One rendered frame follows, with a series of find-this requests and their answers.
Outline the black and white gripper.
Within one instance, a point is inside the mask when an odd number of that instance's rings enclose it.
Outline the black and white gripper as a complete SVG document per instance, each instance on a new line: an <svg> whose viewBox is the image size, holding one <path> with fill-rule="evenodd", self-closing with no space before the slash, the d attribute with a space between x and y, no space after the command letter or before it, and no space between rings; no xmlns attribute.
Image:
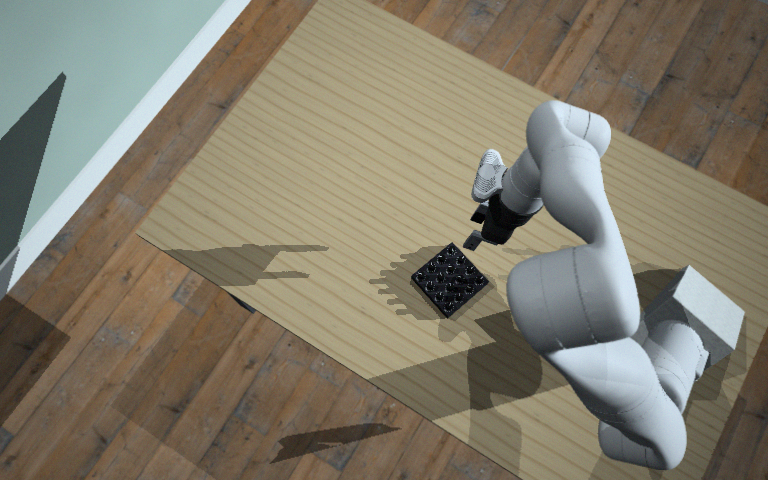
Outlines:
<svg viewBox="0 0 768 480"><path fill-rule="evenodd" d="M509 169L504 166L500 154L493 149L484 152L471 193L472 199L480 203L471 221L484 224L481 232L473 230L463 248L475 251L482 241L496 246L505 244L517 227L526 224L544 206L541 198L529 197L516 188L511 178L513 165Z"/></svg>

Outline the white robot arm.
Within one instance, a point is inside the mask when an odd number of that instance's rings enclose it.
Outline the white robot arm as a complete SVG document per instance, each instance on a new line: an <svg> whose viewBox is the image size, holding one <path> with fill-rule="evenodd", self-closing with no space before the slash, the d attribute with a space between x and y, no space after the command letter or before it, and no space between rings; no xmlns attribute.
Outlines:
<svg viewBox="0 0 768 480"><path fill-rule="evenodd" d="M560 101L531 113L528 147L511 169L512 181L586 244L516 264L507 300L528 344L599 419L603 453L671 470L685 453L682 413L710 349L696 329L676 320L653 326L642 347L630 338L640 307L603 187L599 158L610 139L603 117Z"/></svg>

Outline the black box with knobs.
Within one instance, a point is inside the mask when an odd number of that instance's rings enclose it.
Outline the black box with knobs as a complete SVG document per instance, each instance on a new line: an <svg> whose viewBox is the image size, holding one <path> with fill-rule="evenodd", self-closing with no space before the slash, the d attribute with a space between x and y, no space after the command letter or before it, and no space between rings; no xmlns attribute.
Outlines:
<svg viewBox="0 0 768 480"><path fill-rule="evenodd" d="M489 283L453 242L416 271L411 279L446 318Z"/></svg>

